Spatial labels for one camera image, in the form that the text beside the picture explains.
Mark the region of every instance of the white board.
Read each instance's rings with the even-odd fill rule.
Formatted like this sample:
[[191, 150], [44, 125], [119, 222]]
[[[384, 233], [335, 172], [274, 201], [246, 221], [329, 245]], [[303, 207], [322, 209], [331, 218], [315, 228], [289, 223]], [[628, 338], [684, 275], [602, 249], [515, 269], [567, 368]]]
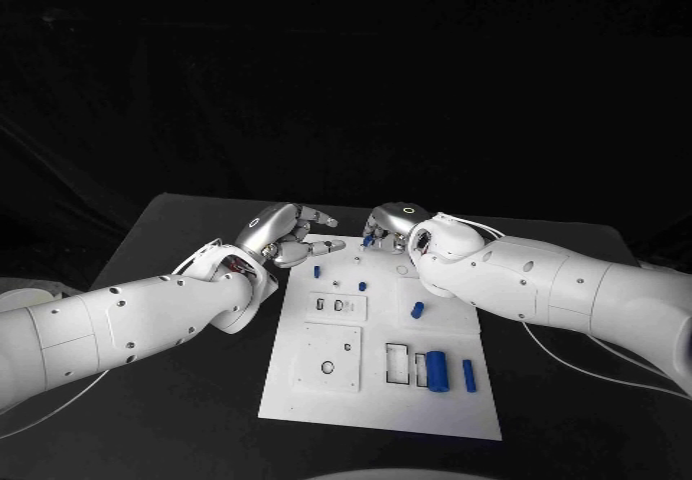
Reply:
[[[309, 235], [306, 241], [334, 238], [347, 242], [347, 249], [309, 258], [292, 269], [260, 418], [502, 440], [476, 309], [459, 299], [430, 294], [406, 255], [361, 251], [360, 237]], [[316, 265], [322, 271], [318, 279]], [[367, 283], [365, 291], [360, 291], [361, 282]], [[325, 294], [325, 299], [328, 294], [345, 298], [365, 296], [365, 320], [361, 313], [351, 318], [336, 317], [338, 312], [316, 315], [312, 304], [316, 293]], [[417, 301], [426, 304], [420, 319], [411, 317]], [[312, 331], [309, 335], [310, 324], [328, 327], [316, 327], [322, 333]], [[345, 327], [344, 334], [339, 328], [329, 327], [335, 325]], [[347, 332], [354, 332], [351, 340], [342, 336]], [[321, 349], [302, 354], [315, 340]], [[388, 343], [409, 346], [409, 385], [385, 381]], [[345, 344], [351, 351], [338, 352]], [[355, 356], [347, 355], [355, 348], [358, 376], [351, 363]], [[447, 357], [450, 391], [446, 393], [417, 387], [416, 354], [433, 350], [443, 351]], [[466, 391], [465, 359], [473, 362], [476, 393]], [[319, 371], [326, 361], [332, 363], [329, 374]], [[347, 376], [338, 377], [338, 371], [342, 375], [345, 369]], [[306, 371], [315, 375], [312, 385], [298, 381]], [[328, 377], [328, 384], [321, 384]]]

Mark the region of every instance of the round hole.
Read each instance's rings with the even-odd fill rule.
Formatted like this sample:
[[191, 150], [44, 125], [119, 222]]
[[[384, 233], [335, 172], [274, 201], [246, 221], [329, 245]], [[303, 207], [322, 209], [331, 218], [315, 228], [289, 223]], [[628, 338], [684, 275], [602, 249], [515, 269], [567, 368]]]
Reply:
[[322, 364], [322, 373], [326, 373], [328, 375], [335, 371], [335, 364], [332, 362], [325, 362]]

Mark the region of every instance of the blue battery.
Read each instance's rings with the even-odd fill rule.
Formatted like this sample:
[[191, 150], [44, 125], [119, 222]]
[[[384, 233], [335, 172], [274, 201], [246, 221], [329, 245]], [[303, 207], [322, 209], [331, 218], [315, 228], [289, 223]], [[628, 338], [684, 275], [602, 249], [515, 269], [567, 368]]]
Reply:
[[450, 380], [447, 378], [447, 359], [445, 352], [426, 354], [426, 369], [429, 371], [429, 390], [432, 392], [449, 392]]
[[476, 379], [473, 378], [472, 361], [465, 360], [463, 363], [465, 363], [466, 391], [473, 393], [476, 391]]
[[414, 310], [411, 311], [411, 316], [414, 318], [421, 318], [424, 308], [426, 308], [426, 304], [423, 302], [416, 302]]

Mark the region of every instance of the table surface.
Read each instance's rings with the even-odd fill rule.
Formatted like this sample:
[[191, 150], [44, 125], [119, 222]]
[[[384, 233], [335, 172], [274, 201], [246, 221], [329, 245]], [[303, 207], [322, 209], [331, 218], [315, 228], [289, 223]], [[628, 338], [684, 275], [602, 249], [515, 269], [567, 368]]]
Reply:
[[[273, 203], [161, 195], [94, 289], [169, 273], [214, 238], [231, 243], [248, 219]], [[336, 229], [315, 228], [315, 233], [361, 234], [368, 209], [313, 206], [341, 221]], [[635, 264], [610, 227], [465, 216], [508, 235]], [[384, 467], [512, 479], [692, 478], [692, 403], [569, 369], [520, 322], [483, 311], [502, 442], [260, 419], [289, 278], [287, 271], [273, 271], [282, 287], [246, 329], [227, 335], [208, 328], [191, 343], [113, 370], [55, 417], [0, 441], [0, 478], [305, 479]], [[547, 327], [534, 331], [584, 368], [668, 386], [584, 335]], [[44, 416], [93, 378], [28, 400], [0, 417], [0, 433]]]

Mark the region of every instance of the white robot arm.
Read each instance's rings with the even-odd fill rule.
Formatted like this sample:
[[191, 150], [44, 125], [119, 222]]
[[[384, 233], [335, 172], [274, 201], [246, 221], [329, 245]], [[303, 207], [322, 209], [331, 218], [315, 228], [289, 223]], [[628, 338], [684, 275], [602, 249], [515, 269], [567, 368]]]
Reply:
[[432, 293], [620, 345], [692, 395], [691, 276], [606, 262], [524, 238], [486, 243], [460, 219], [430, 217], [419, 205], [383, 205], [364, 244], [409, 252]]
[[238, 332], [277, 289], [264, 269], [345, 248], [303, 243], [325, 213], [290, 203], [267, 208], [236, 241], [217, 240], [174, 274], [114, 285], [0, 313], [0, 411], [34, 395], [189, 341], [207, 325]]

